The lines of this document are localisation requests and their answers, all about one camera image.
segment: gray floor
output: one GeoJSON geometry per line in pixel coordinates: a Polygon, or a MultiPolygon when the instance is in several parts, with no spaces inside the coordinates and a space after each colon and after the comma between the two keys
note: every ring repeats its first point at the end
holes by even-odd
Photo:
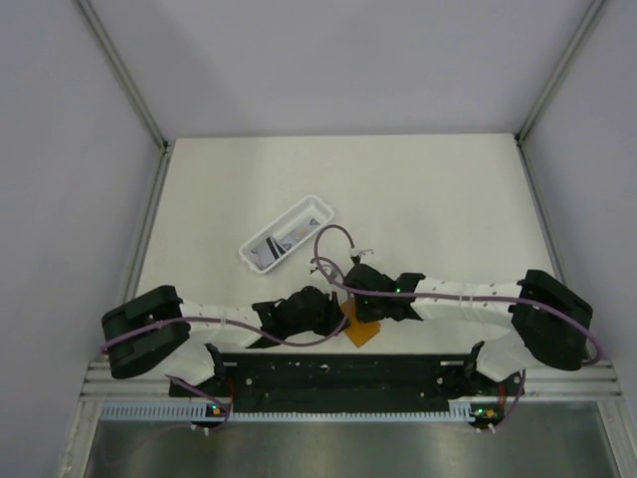
{"type": "Polygon", "coordinates": [[[524,405],[497,435],[442,424],[236,424],[188,428],[130,449],[165,424],[102,423],[87,478],[612,478],[594,405],[524,405]],[[106,467],[97,443],[110,459],[106,467]]]}

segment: white tabletop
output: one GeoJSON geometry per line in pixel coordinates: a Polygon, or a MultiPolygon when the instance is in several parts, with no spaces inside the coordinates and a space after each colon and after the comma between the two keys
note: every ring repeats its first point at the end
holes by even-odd
{"type": "MultiPolygon", "coordinates": [[[[552,272],[510,134],[180,139],[157,210],[138,293],[163,284],[182,298],[250,306],[312,284],[312,242],[266,276],[238,254],[247,239],[308,194],[336,211],[374,267],[396,277],[506,282],[552,272]]],[[[321,254],[349,267],[328,232],[321,254]]],[[[466,353],[502,331],[463,322],[383,321],[357,350],[341,334],[295,353],[466,353]]],[[[312,333],[296,336],[304,342],[312,333]]],[[[275,348],[281,352],[286,348],[275,348]]]]}

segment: white plastic basket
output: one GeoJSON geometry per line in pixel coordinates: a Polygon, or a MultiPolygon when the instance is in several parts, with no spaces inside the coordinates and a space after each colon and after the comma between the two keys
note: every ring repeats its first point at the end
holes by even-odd
{"type": "Polygon", "coordinates": [[[325,204],[322,199],[313,194],[306,196],[245,242],[239,248],[239,256],[253,272],[268,274],[315,236],[333,218],[333,209],[325,204]],[[310,223],[313,225],[312,229],[308,228],[307,234],[295,241],[296,244],[290,246],[289,243],[284,243],[291,234],[294,234],[299,229],[303,230],[305,225],[310,223]],[[264,267],[260,263],[257,249],[262,247],[269,237],[274,238],[281,246],[290,247],[274,262],[264,267]]]}

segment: white backdrop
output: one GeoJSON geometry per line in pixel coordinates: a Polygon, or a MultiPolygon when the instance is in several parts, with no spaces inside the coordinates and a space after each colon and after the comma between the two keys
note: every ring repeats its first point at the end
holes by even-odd
{"type": "Polygon", "coordinates": [[[0,476],[54,476],[158,151],[70,1],[0,16],[0,476]]]}
{"type": "Polygon", "coordinates": [[[587,0],[94,0],[164,134],[515,132],[587,0]]]}
{"type": "Polygon", "coordinates": [[[565,269],[637,417],[637,2],[615,0],[531,135],[565,269]]]}

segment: yellow object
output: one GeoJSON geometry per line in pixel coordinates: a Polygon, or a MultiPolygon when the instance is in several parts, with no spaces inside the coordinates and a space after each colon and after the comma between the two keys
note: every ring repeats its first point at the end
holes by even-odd
{"type": "Polygon", "coordinates": [[[347,317],[349,319],[349,327],[345,329],[345,334],[355,346],[361,348],[380,332],[380,323],[370,322],[368,324],[364,324],[359,322],[358,317],[356,316],[356,303],[353,299],[340,306],[340,309],[344,314],[347,313],[347,304],[351,304],[352,311],[349,314],[349,317],[347,317]]]}

